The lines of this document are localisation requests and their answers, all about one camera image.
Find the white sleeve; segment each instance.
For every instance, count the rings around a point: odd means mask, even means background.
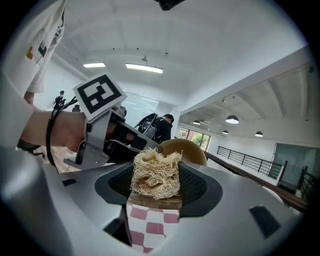
[[[0,72],[0,145],[15,147],[33,110]]]
[[[51,60],[51,57],[55,51],[55,48],[60,43],[65,31],[65,12],[62,13],[61,21],[58,25],[58,28],[55,32],[55,35],[53,37],[53,40],[48,47],[48,50],[46,51],[46,54],[44,56],[44,59],[41,63],[41,67],[39,71],[36,73],[35,77],[33,78],[30,86],[27,89],[27,92],[30,93],[43,93],[45,88],[45,82],[44,77],[46,73],[46,69],[48,66],[48,63]]]

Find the ceiling light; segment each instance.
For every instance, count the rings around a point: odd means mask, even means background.
[[[163,73],[163,69],[160,67],[155,66],[147,66],[147,65],[139,65],[139,64],[125,64],[128,69],[134,69],[134,70],[144,70],[144,71],[150,71],[150,72],[156,72],[156,73]]]
[[[155,101],[155,100],[152,100],[152,99],[148,99],[148,98],[141,98],[141,100],[158,103],[158,101]]]
[[[142,94],[140,94],[140,96],[142,96],[142,97],[147,97],[147,98],[153,99],[153,100],[158,100],[157,98],[152,98],[152,97],[150,97],[150,96],[146,96],[146,95],[142,95]]]
[[[257,131],[257,132],[255,133],[255,136],[257,136],[257,137],[263,137],[264,135],[262,134],[261,131]]]
[[[229,115],[226,120],[227,123],[229,124],[239,124],[239,119],[235,115]]]
[[[104,68],[106,65],[104,63],[88,63],[83,64],[85,68]]]

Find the white ceiling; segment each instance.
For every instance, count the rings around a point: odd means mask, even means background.
[[[154,0],[69,0],[57,52],[62,58],[66,51],[72,55],[71,64],[88,77],[102,70],[84,69],[83,63],[104,62],[120,81],[185,86],[238,5],[236,0],[186,0],[162,11]],[[125,63],[145,64],[144,56],[163,74],[126,69]]]
[[[308,63],[229,95],[225,102],[211,102],[181,115],[179,122],[218,134],[227,130],[231,136],[254,137],[262,131],[268,139],[299,141],[303,133],[311,138],[307,129],[319,133],[320,79],[319,71],[310,73],[310,67],[316,66]],[[229,115],[236,115],[240,123],[226,123]],[[195,119],[209,124],[192,124]]]
[[[91,77],[107,70],[118,82],[158,88],[184,104],[201,86],[191,81],[203,67],[214,64],[213,76],[279,24],[252,0],[186,0],[170,11],[154,0],[68,0],[65,20],[55,53],[78,71]],[[144,56],[163,74],[125,67],[145,64]],[[106,68],[83,67],[93,62]]]

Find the man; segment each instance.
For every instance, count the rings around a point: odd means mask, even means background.
[[[32,16],[8,42],[0,72],[0,145],[16,146],[19,137],[30,144],[46,145],[46,130],[51,111],[33,105],[35,93],[43,92],[43,77],[55,47],[62,38],[67,0],[42,1],[33,8]],[[63,111],[57,117],[51,145],[77,152],[84,139],[85,115]],[[107,136],[116,125],[110,123]],[[127,140],[133,140],[132,134]]]
[[[62,90],[62,91],[60,91],[60,95],[55,98],[55,100],[53,102],[53,104],[54,104],[53,109],[54,110],[59,109],[61,106],[63,106],[65,104],[66,99],[64,98],[64,94],[65,94],[65,92]]]
[[[156,143],[160,144],[171,139],[171,128],[174,121],[175,119],[172,114],[165,114],[159,118]]]

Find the metal railing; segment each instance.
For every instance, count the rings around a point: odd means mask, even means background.
[[[302,169],[298,189],[301,191],[301,198],[309,202],[315,195],[315,187],[320,183],[319,178],[307,172],[308,166]]]
[[[235,165],[227,163],[226,161],[224,161],[220,157],[217,157],[217,156],[210,154],[208,152],[205,152],[205,151],[204,151],[204,154],[205,154],[207,160],[210,159],[234,174],[246,177],[246,178],[258,183],[261,186],[264,186],[264,187],[267,187],[268,189],[271,189],[272,191],[274,191],[275,193],[277,193],[280,196],[280,198],[283,200],[283,202],[286,205],[293,207],[294,209],[297,209],[300,212],[305,212],[307,210],[308,203],[304,199],[299,198],[299,197],[295,196],[294,194],[291,194],[288,191],[285,191],[284,189],[282,189],[278,186],[272,185],[268,181],[265,181],[265,180],[255,176],[255,175],[253,175],[253,174],[251,174],[251,173],[249,173],[249,172],[247,172],[247,171],[245,171]]]
[[[218,146],[217,155],[221,155],[228,159],[231,159],[242,166],[249,167],[258,173],[262,173],[272,179],[277,180],[279,174],[285,171],[285,165],[281,165],[275,162],[263,160],[251,155],[243,154],[223,146]]]

